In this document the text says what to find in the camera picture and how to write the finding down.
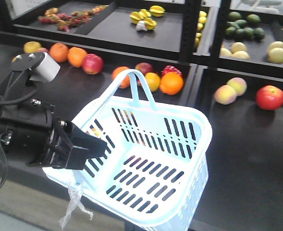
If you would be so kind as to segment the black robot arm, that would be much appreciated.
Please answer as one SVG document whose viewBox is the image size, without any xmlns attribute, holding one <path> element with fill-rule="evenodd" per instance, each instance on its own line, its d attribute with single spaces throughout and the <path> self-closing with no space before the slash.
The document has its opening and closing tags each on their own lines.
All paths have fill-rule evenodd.
<svg viewBox="0 0 283 231">
<path fill-rule="evenodd" d="M 29 167 L 84 169 L 88 159 L 103 157 L 107 143 L 54 114 L 41 100 L 0 100 L 0 150 Z"/>
</svg>

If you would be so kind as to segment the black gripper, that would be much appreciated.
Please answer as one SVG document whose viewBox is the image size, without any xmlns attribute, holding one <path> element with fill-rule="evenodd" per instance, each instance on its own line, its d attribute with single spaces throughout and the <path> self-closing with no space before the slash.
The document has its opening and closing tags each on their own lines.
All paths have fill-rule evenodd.
<svg viewBox="0 0 283 231">
<path fill-rule="evenodd" d="M 55 105 L 30 99 L 0 105 L 2 143 L 10 160 L 29 167 L 83 170 L 88 159 L 105 154 L 107 143 L 74 123 L 57 118 Z"/>
</svg>

